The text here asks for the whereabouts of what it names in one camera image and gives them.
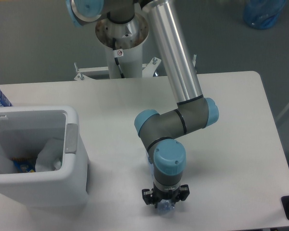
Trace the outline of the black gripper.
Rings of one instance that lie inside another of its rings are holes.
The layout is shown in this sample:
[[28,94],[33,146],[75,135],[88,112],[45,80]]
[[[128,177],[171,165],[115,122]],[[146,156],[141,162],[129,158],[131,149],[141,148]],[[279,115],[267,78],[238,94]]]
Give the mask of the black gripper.
[[156,185],[153,189],[142,189],[142,198],[146,205],[154,205],[154,208],[158,207],[158,203],[161,200],[171,200],[172,202],[185,201],[190,194],[188,184],[181,185],[175,190],[162,191]]

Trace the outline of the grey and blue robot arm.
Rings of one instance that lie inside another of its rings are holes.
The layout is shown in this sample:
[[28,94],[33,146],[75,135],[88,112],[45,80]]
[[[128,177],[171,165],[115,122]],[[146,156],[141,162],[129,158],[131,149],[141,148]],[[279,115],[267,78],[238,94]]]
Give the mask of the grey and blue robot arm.
[[142,190],[147,205],[159,211],[174,209],[190,194],[181,179],[186,151],[178,138],[206,128],[219,118],[211,98],[203,96],[189,57],[174,2],[171,0],[68,0],[66,7],[75,26],[95,23],[104,46],[110,78],[143,77],[143,48],[150,32],[166,69],[177,107],[160,114],[147,109],[134,126],[151,166],[153,187]]

